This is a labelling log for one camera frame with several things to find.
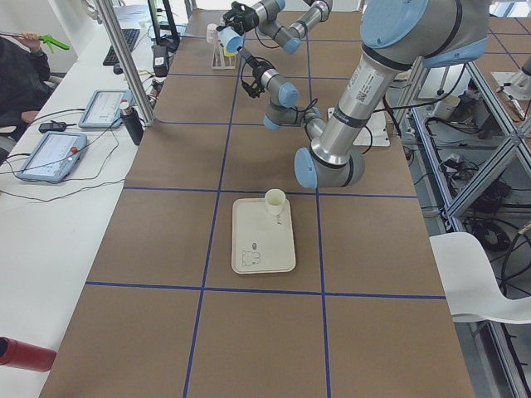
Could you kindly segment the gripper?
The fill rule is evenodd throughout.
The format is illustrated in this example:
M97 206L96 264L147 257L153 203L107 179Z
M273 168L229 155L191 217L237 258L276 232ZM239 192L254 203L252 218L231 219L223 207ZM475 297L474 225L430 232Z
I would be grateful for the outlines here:
M261 83L262 76L268 70L273 70L274 66L265 58L253 56L243 47L240 48L239 54L244 61L242 69L248 65L254 78L250 84L241 78L241 87L251 98L259 98L262 93L266 92L265 86Z
M222 23L217 27L220 32L230 27L238 35L243 35L257 27L257 12L253 7L243 3L232 2L231 9L222 16Z

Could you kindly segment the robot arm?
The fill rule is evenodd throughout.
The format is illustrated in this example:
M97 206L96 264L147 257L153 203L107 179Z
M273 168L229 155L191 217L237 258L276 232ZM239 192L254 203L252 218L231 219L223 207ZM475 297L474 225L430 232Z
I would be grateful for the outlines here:
M281 14L285 1L258 1L253 5L233 2L222 15L217 26L217 37L229 53L238 52L243 45L243 36L251 31L269 37L288 54L294 54L309 31L329 19L333 11L332 1L305 1L309 9L292 23L285 24Z
M271 94L265 122L281 126L294 116L310 139L295 155L298 183L315 189L358 181L364 160L353 143L392 81L418 57L432 68L482 56L489 6L487 1L371 1L361 20L360 62L329 120L297 107L291 84L262 75L261 85Z

